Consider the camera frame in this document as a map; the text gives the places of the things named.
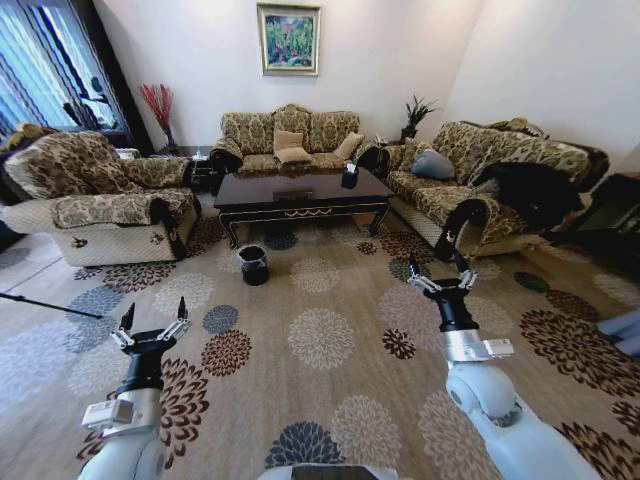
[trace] floor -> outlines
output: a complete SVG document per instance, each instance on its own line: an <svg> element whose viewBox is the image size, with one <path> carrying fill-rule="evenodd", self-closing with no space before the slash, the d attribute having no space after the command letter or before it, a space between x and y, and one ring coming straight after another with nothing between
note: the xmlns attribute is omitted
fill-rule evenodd
<svg viewBox="0 0 640 480"><path fill-rule="evenodd" d="M178 263L69 267L45 235L0 254L0 290L105 315L0 300L0 477L75 477L103 443L79 424L113 395L127 358L110 330L167 325L184 295L193 322L165 354L167 479L252 479L300 461L395 467L401 478L491 479L479 436L444 391L434 305L405 284L406 257L452 268L393 215L252 225L271 278L242 282L211 202ZM521 396L605 479L640 475L640 367L594 322L640 308L638 284L583 252L546 247L476 261L469 310Z"/></svg>

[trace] vase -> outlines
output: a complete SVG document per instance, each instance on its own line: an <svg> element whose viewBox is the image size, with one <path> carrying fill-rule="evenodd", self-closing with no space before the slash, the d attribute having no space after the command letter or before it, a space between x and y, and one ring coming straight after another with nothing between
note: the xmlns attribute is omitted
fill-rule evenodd
<svg viewBox="0 0 640 480"><path fill-rule="evenodd" d="M404 143L405 138L413 138L418 131L413 127L404 127L402 129L402 135L400 135L400 143Z"/></svg>
<svg viewBox="0 0 640 480"><path fill-rule="evenodd" d="M175 154L178 152L178 146L176 145L176 141L173 139L173 135L171 134L171 129L167 129L165 132L165 135L167 136L167 150L169 150L171 153Z"/></svg>

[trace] black trash bin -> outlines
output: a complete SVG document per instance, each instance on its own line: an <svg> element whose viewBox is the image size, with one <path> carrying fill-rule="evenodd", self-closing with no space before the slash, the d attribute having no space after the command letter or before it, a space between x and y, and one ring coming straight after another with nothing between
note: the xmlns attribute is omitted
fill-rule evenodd
<svg viewBox="0 0 640 480"><path fill-rule="evenodd" d="M247 285L262 285L269 279L267 254L258 245L247 245L238 251L241 261L242 279Z"/></svg>

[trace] white wall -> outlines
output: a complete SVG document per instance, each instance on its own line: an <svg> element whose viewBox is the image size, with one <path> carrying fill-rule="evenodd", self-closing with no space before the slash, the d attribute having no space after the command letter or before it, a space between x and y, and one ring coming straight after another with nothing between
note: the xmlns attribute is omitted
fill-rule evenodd
<svg viewBox="0 0 640 480"><path fill-rule="evenodd" d="M445 118L518 115L640 170L640 2L487 0Z"/></svg>
<svg viewBox="0 0 640 480"><path fill-rule="evenodd" d="M399 138L404 102L414 92L446 104L482 0L309 3L322 7L317 78L262 76L255 0L95 2L159 148L165 139L138 94L141 83L174 90L171 123L182 145L215 142L224 112L266 112L286 103L353 110L361 132ZM419 138L433 137L442 113L420 124Z"/></svg>

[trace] sofa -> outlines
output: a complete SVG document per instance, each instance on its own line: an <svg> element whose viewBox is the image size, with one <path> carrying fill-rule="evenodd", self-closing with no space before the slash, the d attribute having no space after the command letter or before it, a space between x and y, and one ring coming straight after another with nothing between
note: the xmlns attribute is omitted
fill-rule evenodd
<svg viewBox="0 0 640 480"><path fill-rule="evenodd" d="M184 258L200 214L189 159L121 160L97 132L52 133L4 163L25 200L3 208L19 233L48 233L72 266Z"/></svg>
<svg viewBox="0 0 640 480"><path fill-rule="evenodd" d="M372 141L363 141L347 160L333 153L349 132L357 133L359 127L360 119L354 112L311 112L293 104L270 113L225 113L223 137L209 154L214 183L219 187L227 173L246 176L340 171L347 160L365 167L375 164L377 149ZM311 154L311 162L280 164L273 152L275 130L303 133L302 147Z"/></svg>
<svg viewBox="0 0 640 480"><path fill-rule="evenodd" d="M455 178L442 181L411 173L417 156L429 148L451 161ZM447 222L462 202L473 199L480 205L457 232L450 232L456 248L468 257L516 252L546 242L541 236L544 232L530 227L513 208L500 203L495 192L472 186L489 165L531 162L565 171L570 182L583 192L580 197L587 207L585 192L609 167L606 153L596 148L470 122L445 123L431 144L409 139L405 145L386 146L381 153L386 182L397 194L391 200L392 208L434 248L442 246L444 227L450 225Z"/></svg>

